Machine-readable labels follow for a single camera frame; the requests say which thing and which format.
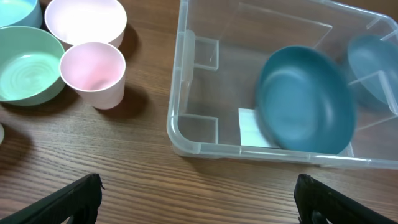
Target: light blue bowl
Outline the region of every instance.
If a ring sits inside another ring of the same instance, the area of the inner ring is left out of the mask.
[[[0,28],[30,26],[40,28],[43,23],[39,0],[0,0]]]
[[[398,45],[383,41],[382,38],[381,35],[362,35],[353,39],[349,43],[345,62],[347,71],[353,73],[356,79],[362,79],[362,85],[371,93],[358,91],[361,102],[374,109],[388,108],[388,100],[378,78],[366,79],[378,71],[384,72],[393,97],[398,99]]]

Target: cup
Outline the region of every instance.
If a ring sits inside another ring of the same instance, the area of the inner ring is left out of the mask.
[[[126,61],[113,45],[88,42],[69,48],[60,63],[63,81],[98,109],[117,106],[124,95]]]

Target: wood grain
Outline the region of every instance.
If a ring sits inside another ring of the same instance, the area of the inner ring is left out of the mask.
[[[97,223],[298,223],[293,189],[307,173],[398,221],[397,171],[176,155],[165,127],[180,2],[121,3],[127,87],[117,108],[96,110],[69,88],[41,106],[0,107],[0,218],[95,172],[106,187]],[[398,16],[395,1],[349,3]]]

